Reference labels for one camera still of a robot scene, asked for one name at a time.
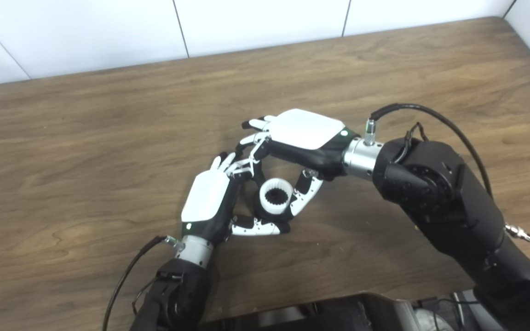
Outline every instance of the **metal cylinder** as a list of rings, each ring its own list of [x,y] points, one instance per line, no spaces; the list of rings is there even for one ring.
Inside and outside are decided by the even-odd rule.
[[[374,167],[383,144],[366,145],[361,138],[354,138],[343,154],[343,167],[347,174],[372,180]]]
[[[365,126],[365,136],[363,138],[363,143],[366,146],[372,146],[375,144],[375,130],[376,122],[374,120],[369,119]]]
[[[181,243],[185,246],[175,254],[175,258],[195,263],[204,269],[208,266],[212,250],[214,249],[212,243],[195,235],[186,235]]]

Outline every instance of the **wood grain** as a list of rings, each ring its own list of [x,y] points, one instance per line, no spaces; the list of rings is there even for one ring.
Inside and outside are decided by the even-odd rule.
[[[98,330],[130,259],[154,235],[179,234],[194,176],[248,134],[242,121],[302,108],[362,132],[371,111],[393,102],[456,122],[507,221],[530,232],[530,51],[500,19],[0,85],[0,330]],[[411,111],[382,119],[378,139],[417,120],[469,160],[446,127]],[[299,169],[265,167],[291,182]],[[325,184],[291,225],[219,247],[206,319],[472,285],[363,180]],[[518,245],[530,256],[530,244]],[[163,247],[141,260],[111,330],[128,329],[134,294],[172,255]]]

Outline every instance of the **white plastic ring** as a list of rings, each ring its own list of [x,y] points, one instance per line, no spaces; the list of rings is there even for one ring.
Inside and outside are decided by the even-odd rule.
[[[278,189],[282,190],[286,193],[288,198],[286,201],[281,201],[277,203],[271,203],[267,200],[265,195],[267,192]],[[281,214],[288,205],[290,204],[290,197],[292,197],[292,193],[294,191],[294,188],[290,183],[288,183],[287,180],[281,179],[281,178],[271,178],[267,180],[263,185],[261,186],[261,189],[259,190],[259,201],[261,201],[261,205],[263,206],[263,209],[265,209],[266,212],[269,212],[270,214],[279,215]]]

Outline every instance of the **cable connector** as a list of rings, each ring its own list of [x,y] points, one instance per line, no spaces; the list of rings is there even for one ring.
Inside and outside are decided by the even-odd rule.
[[[504,229],[507,231],[507,233],[511,237],[517,238],[517,239],[523,239],[525,241],[530,242],[530,234],[528,234],[527,232],[524,232],[522,228],[519,228],[518,226],[506,224],[504,226]]]
[[[373,146],[375,144],[375,130],[376,121],[373,119],[368,119],[365,125],[365,136],[363,138],[364,145]]]
[[[182,251],[182,250],[185,249],[185,243],[177,240],[174,237],[171,237],[170,235],[168,235],[167,238],[165,238],[163,242],[166,243],[167,245],[173,247],[174,249],[176,249],[178,251]]]

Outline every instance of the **black wire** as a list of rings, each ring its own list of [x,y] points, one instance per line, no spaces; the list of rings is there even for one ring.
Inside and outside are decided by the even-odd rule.
[[[126,268],[126,271],[124,271],[124,273],[122,274],[122,277],[120,277],[120,280],[118,281],[118,285],[116,285],[116,288],[114,289],[114,293],[112,293],[112,296],[109,298],[108,307],[105,310],[104,322],[101,326],[102,331],[107,331],[108,329],[109,315],[112,312],[114,302],[116,301],[116,298],[118,297],[118,293],[120,293],[120,289],[122,288],[122,285],[124,285],[124,281],[126,281],[126,277],[128,277],[128,274],[130,274],[136,262],[138,262],[138,260],[143,255],[145,255],[149,250],[151,250],[151,248],[155,247],[156,245],[164,241],[164,239],[166,238],[167,237],[164,237],[164,236],[161,237],[159,235],[154,237],[151,241],[149,241],[146,245],[144,245],[144,247],[142,247],[140,251],[138,252],[138,254],[136,254],[136,256],[132,259],[132,261],[128,265],[128,268]]]
[[[429,141],[429,138],[425,134],[425,128],[422,127],[422,124],[420,122],[416,122],[414,126],[408,131],[406,131],[406,135],[404,135],[404,149],[402,149],[402,152],[400,152],[400,155],[393,161],[394,163],[399,163],[404,159],[406,154],[408,154],[408,149],[412,147],[412,136],[414,135],[414,131],[418,128],[418,130],[421,132],[421,138],[423,141]]]
[[[433,321],[435,322],[435,330],[436,331],[440,331],[439,330],[439,325],[437,324],[437,308],[439,308],[439,304],[441,302],[450,302],[450,303],[454,303],[454,304],[479,304],[479,302],[477,301],[455,301],[455,300],[451,300],[451,299],[439,299],[437,300],[437,302],[435,303],[435,308],[433,309]]]
[[[488,195],[490,197],[494,197],[492,195],[492,187],[490,186],[490,179],[488,178],[488,173],[486,172],[486,167],[484,166],[484,163],[482,162],[482,159],[480,158],[480,155],[478,155],[475,148],[473,148],[472,143],[469,142],[469,139],[459,130],[459,128],[450,120],[448,120],[445,116],[441,115],[440,113],[437,113],[433,109],[430,109],[428,107],[417,105],[415,103],[392,103],[391,105],[387,105],[385,107],[382,107],[376,111],[374,111],[369,119],[378,121],[383,117],[384,115],[391,113],[393,111],[397,111],[400,109],[415,109],[418,111],[421,111],[423,113],[427,113],[439,121],[441,121],[444,125],[448,126],[455,134],[461,139],[469,153],[472,155],[473,159],[476,161],[476,164],[478,165],[478,169],[480,170],[480,174],[482,175],[482,181],[484,182],[484,188],[486,188],[486,192],[488,192]]]
[[[136,303],[138,302],[138,298],[140,298],[140,296],[143,295],[144,290],[146,290],[150,285],[152,285],[157,279],[158,277],[154,277],[151,281],[149,281],[149,283],[147,283],[143,288],[140,289],[138,294],[136,294],[136,298],[134,298],[134,301],[132,301],[132,311],[134,312],[134,316],[138,314],[136,310]]]

